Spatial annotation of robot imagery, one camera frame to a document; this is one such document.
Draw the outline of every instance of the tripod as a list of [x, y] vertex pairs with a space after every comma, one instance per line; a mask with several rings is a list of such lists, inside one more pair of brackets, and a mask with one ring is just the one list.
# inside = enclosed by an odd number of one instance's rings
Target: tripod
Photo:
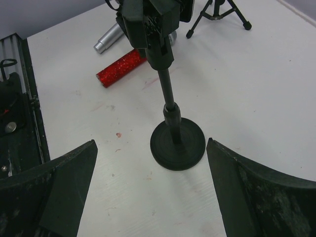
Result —
[[213, 0], [208, 0], [207, 4], [205, 5], [205, 7], [203, 8], [203, 10], [201, 11], [200, 15], [197, 18], [197, 21], [194, 23], [192, 29], [190, 29], [187, 33], [187, 38], [191, 38], [191, 36], [194, 33], [194, 29], [197, 27], [199, 21], [201, 20], [202, 17], [206, 17], [207, 19], [211, 20], [211, 21], [217, 21], [220, 19], [223, 19], [225, 16], [236, 12], [236, 14], [238, 15], [238, 17], [241, 19], [241, 21], [243, 22], [243, 27], [246, 30], [250, 30], [251, 29], [251, 24], [249, 21], [247, 21], [245, 19], [245, 17], [242, 15], [242, 13], [240, 12], [240, 10], [238, 9], [238, 7], [236, 6], [236, 4], [233, 2], [233, 0], [227, 0], [227, 2], [232, 6], [232, 8], [226, 12], [224, 12], [223, 14], [219, 14], [219, 8], [221, 5], [224, 4], [225, 0], [214, 0], [214, 13], [211, 16], [210, 14], [206, 13], [207, 8], [213, 3]]

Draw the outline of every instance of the red glitter tube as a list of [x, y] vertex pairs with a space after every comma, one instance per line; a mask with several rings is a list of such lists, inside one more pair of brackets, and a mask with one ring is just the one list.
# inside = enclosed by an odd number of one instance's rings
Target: red glitter tube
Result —
[[110, 66], [100, 71], [96, 76], [103, 86], [108, 88], [146, 60], [146, 58], [142, 58], [139, 55], [136, 49], [133, 49]]

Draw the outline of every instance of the white table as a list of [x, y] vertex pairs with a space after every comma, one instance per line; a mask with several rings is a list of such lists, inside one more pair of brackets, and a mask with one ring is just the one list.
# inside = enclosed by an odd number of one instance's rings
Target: white table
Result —
[[[202, 19], [186, 39], [205, 3], [173, 47], [182, 116], [241, 155], [316, 181], [315, 28], [275, 0], [236, 0], [250, 32], [230, 15]], [[132, 49], [122, 39], [94, 51], [114, 19], [103, 5], [28, 39], [51, 157], [90, 139], [99, 149], [78, 236], [225, 236], [206, 154], [183, 172], [152, 157], [150, 136], [163, 121], [157, 73], [145, 63], [108, 89], [97, 80]]]

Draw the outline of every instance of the screw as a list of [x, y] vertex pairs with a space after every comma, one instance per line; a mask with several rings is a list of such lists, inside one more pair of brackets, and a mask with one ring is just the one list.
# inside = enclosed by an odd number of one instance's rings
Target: screw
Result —
[[4, 130], [5, 130], [6, 133], [12, 133], [12, 132], [15, 131], [15, 129], [16, 129], [16, 123], [15, 123], [15, 122], [10, 122], [10, 123], [8, 123], [8, 124], [5, 126], [5, 128], [4, 128]]

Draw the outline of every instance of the rubber foot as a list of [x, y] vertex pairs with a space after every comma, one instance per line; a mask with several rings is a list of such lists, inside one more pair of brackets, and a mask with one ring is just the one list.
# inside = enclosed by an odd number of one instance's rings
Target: rubber foot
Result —
[[172, 142], [169, 127], [162, 122], [154, 130], [150, 148], [158, 164], [170, 170], [186, 170], [195, 166], [205, 152], [205, 137], [200, 127], [189, 119], [180, 124], [181, 144]]
[[243, 24], [243, 27], [244, 27], [246, 30], [249, 31], [249, 30], [252, 28], [252, 25], [250, 24], [249, 21], [247, 21], [247, 22], [245, 22], [245, 23]]
[[191, 38], [192, 37], [192, 35], [193, 35], [193, 33], [194, 33], [194, 31], [193, 30], [189, 30], [188, 32], [187, 32], [187, 35], [186, 35], [186, 37], [189, 39], [189, 38]]

